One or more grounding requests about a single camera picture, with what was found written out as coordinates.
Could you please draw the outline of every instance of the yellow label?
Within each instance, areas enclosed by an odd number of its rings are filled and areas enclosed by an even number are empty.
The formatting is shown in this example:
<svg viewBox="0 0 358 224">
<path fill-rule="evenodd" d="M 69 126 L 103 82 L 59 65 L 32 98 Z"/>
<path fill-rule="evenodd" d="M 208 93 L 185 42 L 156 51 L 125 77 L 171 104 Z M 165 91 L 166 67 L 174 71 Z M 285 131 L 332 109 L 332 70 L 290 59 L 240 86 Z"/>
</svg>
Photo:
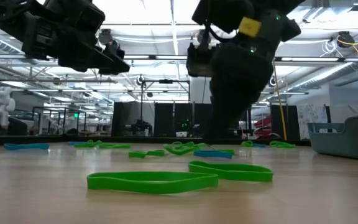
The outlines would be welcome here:
<svg viewBox="0 0 358 224">
<path fill-rule="evenodd" d="M 239 26 L 239 32 L 250 37 L 256 37 L 259 33 L 260 25 L 259 21 L 243 17 Z"/>
</svg>

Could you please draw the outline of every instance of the table surface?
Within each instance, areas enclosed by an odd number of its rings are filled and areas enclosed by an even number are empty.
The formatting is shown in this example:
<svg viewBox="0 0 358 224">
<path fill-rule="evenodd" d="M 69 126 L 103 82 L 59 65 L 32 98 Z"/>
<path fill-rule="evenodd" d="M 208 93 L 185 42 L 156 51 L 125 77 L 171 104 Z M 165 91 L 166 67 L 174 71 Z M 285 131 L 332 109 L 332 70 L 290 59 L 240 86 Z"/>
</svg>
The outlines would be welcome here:
<svg viewBox="0 0 358 224">
<path fill-rule="evenodd" d="M 315 154 L 309 147 L 217 148 L 238 154 L 232 160 L 171 154 L 129 159 L 126 150 L 78 150 L 66 143 L 51 144 L 49 151 L 0 147 L 0 223 L 358 223 L 358 160 Z M 93 172 L 187 171 L 193 160 L 257 164 L 275 174 L 272 183 L 220 180 L 216 189 L 178 195 L 86 188 Z"/>
</svg>

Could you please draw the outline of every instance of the gray bin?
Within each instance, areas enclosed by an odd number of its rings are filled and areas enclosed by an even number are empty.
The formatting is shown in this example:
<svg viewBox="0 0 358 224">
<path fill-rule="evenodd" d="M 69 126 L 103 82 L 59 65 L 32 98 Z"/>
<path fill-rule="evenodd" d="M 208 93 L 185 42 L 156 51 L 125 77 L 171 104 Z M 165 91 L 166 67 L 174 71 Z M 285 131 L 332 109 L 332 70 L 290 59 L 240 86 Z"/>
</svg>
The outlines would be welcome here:
<svg viewBox="0 0 358 224">
<path fill-rule="evenodd" d="M 311 147 L 321 154 L 358 159 L 358 117 L 348 118 L 344 124 L 308 124 Z M 333 129 L 333 133 L 320 133 Z"/>
</svg>

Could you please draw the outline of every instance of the yellow pole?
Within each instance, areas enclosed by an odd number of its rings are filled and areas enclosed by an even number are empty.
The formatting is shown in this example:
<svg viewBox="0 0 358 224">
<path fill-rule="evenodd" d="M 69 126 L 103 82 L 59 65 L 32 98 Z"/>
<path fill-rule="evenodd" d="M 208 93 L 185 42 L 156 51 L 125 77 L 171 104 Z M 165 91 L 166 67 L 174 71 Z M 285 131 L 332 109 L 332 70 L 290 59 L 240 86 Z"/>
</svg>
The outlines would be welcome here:
<svg viewBox="0 0 358 224">
<path fill-rule="evenodd" d="M 278 89 L 276 64 L 275 64 L 274 61 L 273 61 L 273 68 L 274 68 L 274 79 L 275 79 L 275 82 L 276 82 L 276 91 L 277 91 L 277 96 L 278 96 L 278 102 L 280 103 L 281 122 L 283 123 L 284 140 L 287 140 L 287 129 L 285 127 L 284 110 L 283 110 L 283 105 L 281 103 L 280 90 Z"/>
</svg>

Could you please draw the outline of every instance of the ceiling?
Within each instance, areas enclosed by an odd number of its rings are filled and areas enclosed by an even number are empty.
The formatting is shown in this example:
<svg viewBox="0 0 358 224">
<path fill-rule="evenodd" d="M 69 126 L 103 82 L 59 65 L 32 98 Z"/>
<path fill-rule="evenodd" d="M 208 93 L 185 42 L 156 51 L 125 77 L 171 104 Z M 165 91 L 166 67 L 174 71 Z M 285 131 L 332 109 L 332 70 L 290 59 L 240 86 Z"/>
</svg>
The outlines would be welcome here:
<svg viewBox="0 0 358 224">
<path fill-rule="evenodd" d="M 127 55 L 186 55 L 193 37 L 202 29 L 191 20 L 191 16 L 198 0 L 93 0 L 93 3 L 102 9 L 106 20 L 102 29 L 112 29 L 113 36 L 119 41 L 121 48 Z M 339 31 L 349 31 L 358 42 L 358 11 L 341 11 L 326 9 L 322 14 L 303 22 L 305 15 L 313 9 L 310 6 L 300 6 L 288 16 L 295 19 L 302 29 L 302 34 L 282 44 L 276 53 L 278 57 L 358 57 L 354 48 L 341 49 L 327 41 L 338 36 Z M 222 37 L 233 34 L 225 34 L 217 27 L 214 30 Z M 14 49 L 20 50 L 21 43 L 0 30 L 0 40 L 9 44 Z M 146 80 L 189 80 L 184 61 L 176 60 L 127 60 L 133 64 L 131 70 L 117 76 L 97 75 L 97 70 L 89 69 L 86 73 L 76 72 L 70 68 L 33 66 L 19 60 L 0 59 L 0 78 L 3 76 L 15 78 L 29 78 L 36 74 L 40 80 L 61 78 L 69 80 L 82 80 L 76 85 L 88 90 L 116 90 L 110 93 L 98 93 L 97 97 L 83 97 L 81 93 L 54 93 L 43 92 L 47 96 L 61 96 L 71 98 L 73 101 L 94 104 L 107 99 L 111 101 L 132 101 L 140 99 L 138 93 L 124 93 L 127 90 L 140 90 L 137 78 L 142 75 Z M 288 64 L 276 66 L 280 87 L 291 85 L 297 80 L 320 69 L 319 65 Z M 106 80 L 110 78 L 114 83 L 97 83 L 92 80 Z M 34 89 L 35 83 L 28 84 L 27 88 Z M 36 83 L 39 89 L 64 89 L 74 88 L 74 83 Z M 168 93 L 154 94 L 153 98 L 145 96 L 146 100 L 176 100 L 188 99 L 189 85 L 172 85 L 154 83 L 149 91 L 164 91 Z M 52 101 L 62 102 L 56 98 Z"/>
</svg>

